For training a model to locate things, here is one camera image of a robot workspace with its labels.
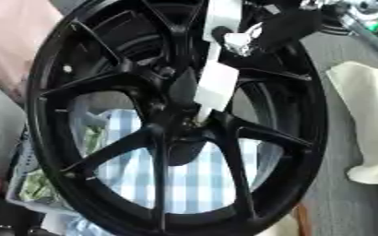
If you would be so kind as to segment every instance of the wheel rim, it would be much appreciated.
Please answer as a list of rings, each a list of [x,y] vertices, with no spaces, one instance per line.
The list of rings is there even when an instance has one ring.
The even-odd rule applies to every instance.
[[[211,121],[204,126],[198,127],[190,122],[189,125],[184,125],[183,123],[191,121],[190,118],[194,117],[198,107],[194,104],[184,108],[171,105],[173,102],[168,91],[173,81],[188,66],[199,72],[205,61],[205,56],[196,54],[195,50],[205,47],[205,44],[194,38],[200,35],[199,30],[195,29],[202,29],[199,26],[202,25],[206,1],[201,1],[196,6],[169,4],[168,7],[173,9],[172,12],[177,12],[177,18],[180,14],[188,16],[192,12],[189,15],[192,17],[188,17],[190,20],[186,21],[187,26],[191,26],[188,28],[190,30],[179,29],[173,34],[168,33],[170,23],[165,24],[165,17],[156,10],[161,10],[162,7],[155,9],[146,1],[90,1],[57,26],[41,47],[29,81],[27,112],[36,154],[45,173],[68,203],[89,220],[115,234],[257,233],[293,208],[318,171],[326,138],[325,96],[319,78],[300,45],[291,45],[269,55],[268,58],[272,58],[274,65],[277,65],[275,70],[256,66],[255,62],[253,65],[251,62],[242,63],[237,58],[224,54],[224,63],[241,70],[242,79],[238,86],[245,91],[249,89],[249,94],[254,94],[254,89],[258,87],[271,88],[277,84],[293,88],[294,94],[305,94],[296,99],[302,112],[297,127],[299,137],[246,122],[229,112],[214,112]],[[114,9],[124,9],[125,13],[119,14],[122,11]],[[105,28],[110,28],[112,21],[117,22],[119,18],[126,18],[127,21],[127,18],[135,18],[141,16],[140,14],[155,22],[154,28],[158,30],[157,34],[161,36],[162,42],[165,42],[161,50],[164,56],[150,66],[139,66],[120,56],[116,48],[112,49],[99,34]],[[143,33],[140,39],[144,34],[153,35],[153,31]],[[79,35],[86,40],[79,41]],[[66,49],[88,48],[91,44],[99,48],[105,58],[104,64],[110,64],[111,66],[106,66],[110,69],[101,69],[97,75],[67,82],[73,78],[61,71],[65,67],[62,58],[67,58],[70,53]],[[121,90],[131,98],[143,127],[118,143],[82,159],[68,127],[69,102],[81,94],[112,89]],[[264,159],[267,161],[263,165],[266,166],[263,170],[263,175],[266,176],[262,178],[265,182],[259,183],[259,187],[253,191],[248,186],[245,170],[240,165],[242,157],[239,146],[229,145],[237,144],[239,137],[275,143],[286,152],[282,159]],[[236,185],[236,201],[232,206],[193,215],[173,215],[165,212],[165,170],[168,161],[168,147],[165,146],[169,146],[166,144],[171,140],[210,141],[220,147]],[[90,179],[94,176],[93,171],[104,161],[123,152],[145,147],[153,149],[156,168],[157,201],[154,209],[147,210],[132,204],[99,180]]]

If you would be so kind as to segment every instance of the checkered cloth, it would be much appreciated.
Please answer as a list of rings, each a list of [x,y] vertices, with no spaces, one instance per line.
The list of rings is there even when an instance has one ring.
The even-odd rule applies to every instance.
[[[140,120],[135,111],[113,110],[103,114],[109,118],[103,146],[137,131]],[[257,146],[259,141],[240,139],[248,183],[257,175]],[[207,143],[198,157],[183,166],[169,167],[166,211],[174,214],[208,212],[231,205],[235,187],[230,170],[219,148]],[[155,184],[152,157],[145,148],[135,150],[101,165],[98,177],[114,192],[142,207],[152,208]],[[66,235],[111,235],[83,218],[68,225]]]

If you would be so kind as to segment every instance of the white plastic bracket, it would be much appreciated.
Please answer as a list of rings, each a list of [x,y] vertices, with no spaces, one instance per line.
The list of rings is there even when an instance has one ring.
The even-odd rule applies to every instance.
[[[196,121],[203,123],[212,110],[223,112],[238,81],[239,70],[219,63],[220,45],[212,36],[216,27],[238,32],[242,20],[242,0],[209,0],[203,40],[209,41],[207,64],[200,78],[195,102],[201,105]]]

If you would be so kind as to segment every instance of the gray fabric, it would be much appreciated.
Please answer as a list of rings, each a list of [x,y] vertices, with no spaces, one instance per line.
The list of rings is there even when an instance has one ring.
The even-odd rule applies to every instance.
[[[64,13],[83,0],[52,0]],[[354,123],[325,76],[347,60],[378,66],[374,55],[349,37],[315,34],[304,40],[320,71],[328,99],[330,134],[325,162],[305,198],[313,236],[378,236],[378,187],[350,182],[345,171],[361,162]]]

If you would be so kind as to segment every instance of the wooden edge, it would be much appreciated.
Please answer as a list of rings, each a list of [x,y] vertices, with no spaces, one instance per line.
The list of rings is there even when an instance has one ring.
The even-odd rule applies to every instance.
[[[300,227],[300,236],[311,236],[311,223],[308,217],[308,211],[302,203],[298,204],[295,208],[294,216]]]

